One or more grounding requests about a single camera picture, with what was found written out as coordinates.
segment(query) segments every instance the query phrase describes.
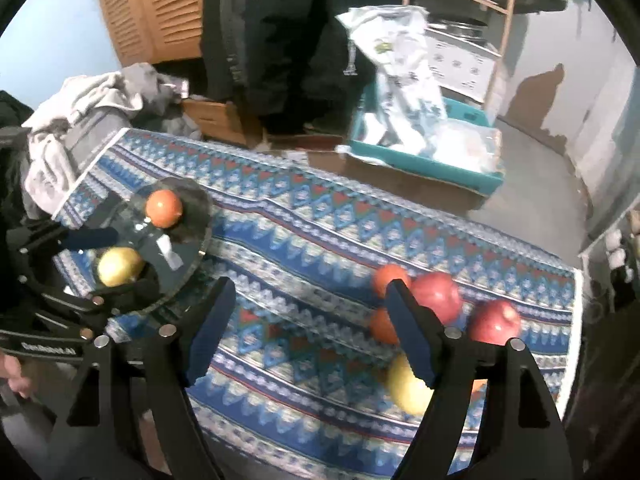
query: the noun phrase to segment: person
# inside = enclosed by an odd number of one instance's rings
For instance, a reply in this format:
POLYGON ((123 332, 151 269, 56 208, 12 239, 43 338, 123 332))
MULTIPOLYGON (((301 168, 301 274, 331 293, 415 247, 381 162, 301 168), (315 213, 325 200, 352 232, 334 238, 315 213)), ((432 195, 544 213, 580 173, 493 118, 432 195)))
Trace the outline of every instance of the person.
POLYGON ((33 392, 33 380, 25 376, 20 361, 2 351, 0 351, 0 378, 8 379, 11 390, 24 399, 33 392))

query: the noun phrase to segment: teal plastic bin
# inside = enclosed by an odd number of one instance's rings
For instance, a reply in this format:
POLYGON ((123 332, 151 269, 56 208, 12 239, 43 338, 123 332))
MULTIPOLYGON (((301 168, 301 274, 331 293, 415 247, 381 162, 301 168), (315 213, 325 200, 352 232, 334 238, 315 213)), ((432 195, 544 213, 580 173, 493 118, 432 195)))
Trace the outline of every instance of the teal plastic bin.
MULTIPOLYGON (((372 87, 365 90, 362 99, 363 106, 359 108, 353 119, 349 135, 349 145, 351 147, 351 153, 354 155, 377 158, 394 168, 398 168, 398 170, 458 184, 459 186, 473 189, 485 196, 491 195, 504 181, 504 175, 499 171, 491 174, 476 173, 475 171, 456 168, 423 156, 409 155, 407 153, 390 150, 383 146, 372 146, 371 144, 360 142, 357 139, 362 133, 362 117, 365 111, 372 110, 375 106, 375 95, 372 87)), ((478 124, 479 126, 490 126, 482 110, 455 101, 454 99, 444 98, 444 104, 447 109, 447 115, 451 119, 458 119, 468 123, 478 124)))

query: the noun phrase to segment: concrete floor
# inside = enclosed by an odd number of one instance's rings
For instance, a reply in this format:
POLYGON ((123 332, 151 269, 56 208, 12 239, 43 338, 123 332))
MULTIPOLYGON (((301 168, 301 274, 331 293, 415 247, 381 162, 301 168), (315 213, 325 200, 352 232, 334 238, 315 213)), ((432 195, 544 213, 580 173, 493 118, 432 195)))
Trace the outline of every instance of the concrete floor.
POLYGON ((468 214, 474 221, 556 254, 580 268, 578 252, 586 238, 586 197, 561 155, 508 124, 502 132, 502 186, 481 209, 468 214))

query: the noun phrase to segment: metal screw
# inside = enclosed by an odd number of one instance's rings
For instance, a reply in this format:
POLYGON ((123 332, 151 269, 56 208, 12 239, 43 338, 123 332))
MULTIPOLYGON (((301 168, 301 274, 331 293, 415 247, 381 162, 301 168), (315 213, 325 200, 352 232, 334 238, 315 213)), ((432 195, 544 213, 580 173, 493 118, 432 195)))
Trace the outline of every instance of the metal screw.
POLYGON ((97 338, 95 338, 94 345, 96 348, 104 348, 109 344, 109 341, 110 341, 109 336, 102 334, 102 335, 99 335, 97 338))
POLYGON ((459 328, 447 326, 446 329, 444 329, 444 335, 449 339, 460 339, 462 337, 462 332, 460 332, 459 328))
POLYGON ((175 327, 175 325, 162 325, 160 327, 160 330, 158 330, 158 333, 162 337, 171 337, 176 332, 178 332, 178 329, 175 327))
POLYGON ((517 352, 522 352, 527 346, 523 343, 522 339, 518 339, 517 337, 509 341, 511 348, 513 348, 517 352))
POLYGON ((90 328, 81 328, 80 329, 80 337, 85 341, 89 341, 89 339, 94 338, 94 331, 90 328))

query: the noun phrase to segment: table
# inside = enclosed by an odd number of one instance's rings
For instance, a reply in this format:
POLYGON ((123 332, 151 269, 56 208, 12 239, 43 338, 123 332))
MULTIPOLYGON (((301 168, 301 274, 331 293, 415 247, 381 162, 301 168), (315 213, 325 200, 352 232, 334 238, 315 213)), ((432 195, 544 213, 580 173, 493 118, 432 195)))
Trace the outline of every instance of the table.
MULTIPOLYGON (((128 198, 160 178, 195 179, 212 198, 212 241, 194 279, 166 308, 179 314, 229 276, 238 305, 206 377, 190 389, 205 432, 303 478, 393 474, 420 423, 382 386, 396 350, 367 330, 373 270, 444 270, 460 286, 463 329, 474 305, 513 301, 558 410, 577 365, 581 273, 482 224, 431 210, 293 161, 145 130, 121 131, 56 218, 78 227, 109 192, 128 198)), ((95 286, 85 253, 56 265, 75 294, 95 286)), ((162 323, 167 312, 152 314, 162 323)), ((114 320, 126 332, 131 317, 114 320)), ((483 396, 472 398, 451 471, 471 457, 483 396)))

